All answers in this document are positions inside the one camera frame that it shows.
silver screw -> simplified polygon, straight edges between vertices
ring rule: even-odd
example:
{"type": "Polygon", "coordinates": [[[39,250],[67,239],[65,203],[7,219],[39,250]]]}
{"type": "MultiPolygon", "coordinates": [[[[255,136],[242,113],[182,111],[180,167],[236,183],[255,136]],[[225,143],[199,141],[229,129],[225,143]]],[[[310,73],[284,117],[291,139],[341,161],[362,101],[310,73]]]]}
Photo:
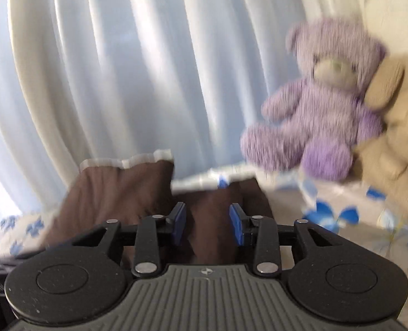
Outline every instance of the silver screw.
{"type": "Polygon", "coordinates": [[[135,271],[140,274],[151,274],[157,269],[154,263],[139,263],[135,266],[135,271]]]}
{"type": "Polygon", "coordinates": [[[261,273],[261,274],[273,274],[276,271],[279,270],[279,266],[277,266],[275,263],[260,263],[256,266],[256,269],[261,273]]]}

brown cloth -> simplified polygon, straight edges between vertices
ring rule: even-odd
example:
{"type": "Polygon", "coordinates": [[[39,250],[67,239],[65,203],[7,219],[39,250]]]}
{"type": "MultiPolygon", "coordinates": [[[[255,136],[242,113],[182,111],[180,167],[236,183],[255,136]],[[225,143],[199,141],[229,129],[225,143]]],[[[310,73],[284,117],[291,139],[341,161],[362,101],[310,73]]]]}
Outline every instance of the brown cloth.
{"type": "Polygon", "coordinates": [[[167,215],[184,202],[187,222],[183,245],[169,262],[227,264],[236,259],[237,245],[229,207],[239,203],[247,215],[272,216],[267,197],[256,179],[231,183],[225,189],[172,196],[170,161],[137,164],[130,169],[90,167],[83,170],[63,202],[43,246],[56,245],[108,219],[138,224],[148,215],[167,215]]]}

curtain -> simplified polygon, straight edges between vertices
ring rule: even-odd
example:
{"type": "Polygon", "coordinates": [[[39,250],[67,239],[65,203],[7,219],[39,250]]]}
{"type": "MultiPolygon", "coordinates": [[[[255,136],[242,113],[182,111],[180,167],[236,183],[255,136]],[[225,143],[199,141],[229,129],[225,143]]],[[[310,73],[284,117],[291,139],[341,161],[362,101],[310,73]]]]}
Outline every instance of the curtain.
{"type": "Polygon", "coordinates": [[[408,0],[0,0],[0,219],[57,205],[86,158],[170,148],[177,178],[240,161],[298,76],[294,23],[355,15],[408,51],[378,1],[408,26],[408,0]]]}

stuffed animal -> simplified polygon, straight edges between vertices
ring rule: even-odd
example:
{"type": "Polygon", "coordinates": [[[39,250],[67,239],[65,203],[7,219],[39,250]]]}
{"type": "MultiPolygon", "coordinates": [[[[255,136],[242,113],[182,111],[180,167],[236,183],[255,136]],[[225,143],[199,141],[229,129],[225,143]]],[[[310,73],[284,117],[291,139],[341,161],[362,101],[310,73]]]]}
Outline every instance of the stuffed animal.
{"type": "Polygon", "coordinates": [[[262,115],[280,125],[249,127],[241,151],[267,170],[301,163],[311,177],[344,179],[353,164],[351,146],[381,133],[362,99],[386,49],[361,24],[337,18],[296,26],[286,42],[303,76],[262,105],[262,115]]]}
{"type": "Polygon", "coordinates": [[[383,111],[387,131],[356,147],[353,170],[408,215],[408,56],[388,57],[381,63],[365,103],[383,111]]]}

teddy bear's foot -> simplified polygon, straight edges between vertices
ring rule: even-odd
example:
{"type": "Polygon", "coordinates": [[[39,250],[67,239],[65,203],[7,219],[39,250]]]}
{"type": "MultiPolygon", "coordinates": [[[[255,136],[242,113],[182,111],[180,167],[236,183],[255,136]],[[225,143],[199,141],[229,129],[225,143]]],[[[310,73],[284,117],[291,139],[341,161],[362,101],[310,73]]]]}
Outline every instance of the teddy bear's foot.
{"type": "Polygon", "coordinates": [[[343,180],[353,164],[350,147],[329,138],[312,139],[305,147],[301,160],[304,171],[313,178],[343,180]]]}
{"type": "Polygon", "coordinates": [[[249,127],[241,136],[241,151],[250,163],[266,170],[287,170],[301,160],[302,133],[266,124],[249,127]]]}

